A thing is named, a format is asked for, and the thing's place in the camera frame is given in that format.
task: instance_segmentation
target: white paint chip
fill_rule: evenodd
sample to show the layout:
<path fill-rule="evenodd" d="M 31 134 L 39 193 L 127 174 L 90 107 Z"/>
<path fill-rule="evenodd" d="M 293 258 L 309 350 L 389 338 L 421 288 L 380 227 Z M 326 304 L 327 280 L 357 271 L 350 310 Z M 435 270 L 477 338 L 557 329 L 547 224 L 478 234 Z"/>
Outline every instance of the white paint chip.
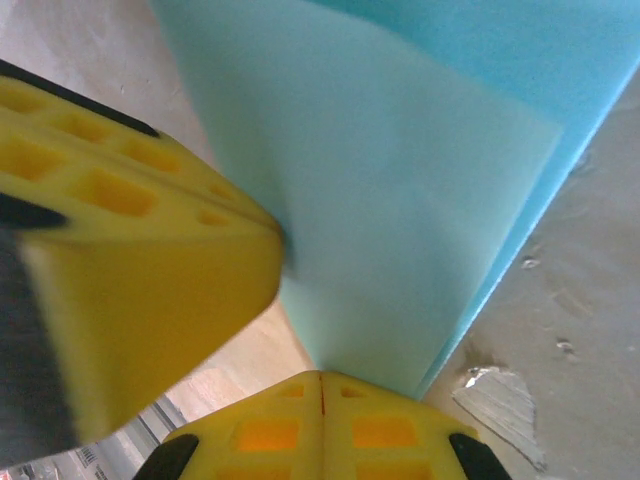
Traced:
<path fill-rule="evenodd" d="M 538 265 L 540 265 L 539 258 L 536 258 L 532 255 L 527 255 L 522 259 L 522 263 L 520 264 L 520 267 L 523 270 L 531 270 L 532 268 L 536 268 Z"/>
<path fill-rule="evenodd" d="M 522 377 L 499 367 L 470 373 L 465 386 L 453 392 L 456 403 L 544 471 L 545 455 L 535 438 L 536 406 Z"/>

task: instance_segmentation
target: black corner piece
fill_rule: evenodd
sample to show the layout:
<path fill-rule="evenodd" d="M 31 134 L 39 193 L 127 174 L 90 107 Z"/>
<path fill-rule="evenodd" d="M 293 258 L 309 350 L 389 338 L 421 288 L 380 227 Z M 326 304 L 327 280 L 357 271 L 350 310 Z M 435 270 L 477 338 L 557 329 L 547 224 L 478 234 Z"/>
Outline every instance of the black corner piece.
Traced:
<path fill-rule="evenodd" d="M 145 135 L 149 135 L 151 137 L 160 136 L 157 130 L 150 127 L 146 123 L 141 122 L 140 120 L 136 120 L 129 115 L 125 115 L 124 113 L 114 110 L 113 108 L 109 108 L 106 105 L 96 102 L 95 100 L 91 100 L 90 98 L 84 97 L 79 93 L 61 87 L 56 83 L 50 82 L 49 80 L 23 70 L 20 67 L 16 67 L 15 65 L 9 62 L 5 62 L 4 60 L 0 60 L 0 77 L 13 78 L 15 80 L 28 83 L 33 87 L 44 90 L 45 92 L 62 98 L 63 100 L 66 100 L 68 102 L 75 103 L 79 107 L 90 110 L 93 113 L 97 113 L 98 115 L 102 115 L 103 117 L 106 117 L 109 120 L 113 120 L 114 122 L 118 122 L 125 127 L 133 128 L 134 130 L 137 130 L 140 133 L 144 133 Z"/>
<path fill-rule="evenodd" d="M 511 480 L 500 461 L 484 443 L 464 433 L 450 435 L 449 442 L 469 480 Z"/>
<path fill-rule="evenodd" d="M 0 225 L 5 228 L 57 228 L 66 223 L 67 217 L 61 213 L 0 192 Z"/>
<path fill-rule="evenodd" d="M 133 480 L 178 480 L 198 446 L 198 437 L 180 435 L 156 448 Z"/>

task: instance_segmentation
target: rectangular cutout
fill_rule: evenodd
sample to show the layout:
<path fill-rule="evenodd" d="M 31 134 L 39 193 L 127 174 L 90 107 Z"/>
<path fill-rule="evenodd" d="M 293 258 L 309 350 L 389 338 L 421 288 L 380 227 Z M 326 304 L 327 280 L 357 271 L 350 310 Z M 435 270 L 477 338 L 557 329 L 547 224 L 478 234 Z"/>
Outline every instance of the rectangular cutout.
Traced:
<path fill-rule="evenodd" d="M 402 417 L 360 417 L 352 424 L 356 448 L 413 447 L 418 445 L 412 423 Z"/>
<path fill-rule="evenodd" d="M 100 143 L 110 132 L 106 126 L 101 125 L 88 115 L 72 113 L 62 118 L 57 118 L 50 125 L 53 128 L 66 132 L 74 137 L 82 138 L 91 143 Z"/>
<path fill-rule="evenodd" d="M 200 210 L 198 222 L 209 227 L 223 227 L 229 224 L 229 220 L 209 210 Z"/>
<path fill-rule="evenodd" d="M 12 137 L 0 145 L 0 171 L 32 182 L 65 163 L 62 154 L 19 137 Z"/>
<path fill-rule="evenodd" d="M 280 392 L 281 397 L 302 398 L 304 396 L 303 385 L 291 385 Z"/>
<path fill-rule="evenodd" d="M 0 105 L 17 113 L 32 113 L 44 107 L 44 102 L 19 88 L 0 87 Z"/>
<path fill-rule="evenodd" d="M 74 185 L 69 195 L 105 210 L 132 217 L 147 215 L 157 203 L 157 197 L 151 190 L 98 169 Z"/>
<path fill-rule="evenodd" d="M 168 152 L 166 147 L 153 145 L 150 141 L 131 139 L 120 153 L 162 172 L 176 173 L 180 170 L 180 161 L 175 155 Z"/>
<path fill-rule="evenodd" d="M 289 450 L 298 444 L 300 427 L 294 419 L 254 419 L 236 429 L 235 449 L 243 452 Z"/>
<path fill-rule="evenodd" d="M 210 184 L 209 191 L 217 197 L 221 197 L 226 200 L 233 200 L 233 193 L 231 192 L 231 190 L 228 187 L 225 187 L 218 183 Z"/>
<path fill-rule="evenodd" d="M 426 463 L 363 463 L 356 467 L 357 480 L 434 480 Z"/>
<path fill-rule="evenodd" d="M 289 480 L 289 467 L 227 468 L 218 472 L 216 480 Z"/>
<path fill-rule="evenodd" d="M 366 397 L 366 395 L 358 390 L 356 390 L 355 388 L 351 388 L 351 387 L 342 387 L 340 389 L 340 395 L 343 398 L 363 398 Z"/>

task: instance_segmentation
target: wooden surface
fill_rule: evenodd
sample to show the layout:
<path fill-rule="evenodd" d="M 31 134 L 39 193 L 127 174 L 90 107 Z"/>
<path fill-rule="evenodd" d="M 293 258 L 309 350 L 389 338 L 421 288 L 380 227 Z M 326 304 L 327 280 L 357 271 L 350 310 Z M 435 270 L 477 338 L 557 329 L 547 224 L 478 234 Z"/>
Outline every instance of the wooden surface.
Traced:
<path fill-rule="evenodd" d="M 191 421 L 311 368 L 276 302 L 167 397 Z"/>

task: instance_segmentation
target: blue foam sheet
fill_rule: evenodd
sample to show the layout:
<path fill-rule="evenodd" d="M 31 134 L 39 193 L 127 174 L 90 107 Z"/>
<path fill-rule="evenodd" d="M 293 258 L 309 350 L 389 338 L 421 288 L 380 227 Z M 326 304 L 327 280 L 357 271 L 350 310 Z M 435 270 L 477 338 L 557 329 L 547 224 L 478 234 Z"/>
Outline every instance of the blue foam sheet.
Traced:
<path fill-rule="evenodd" d="M 621 1 L 151 3 L 223 171 L 285 228 L 312 358 L 413 396 L 640 51 Z"/>

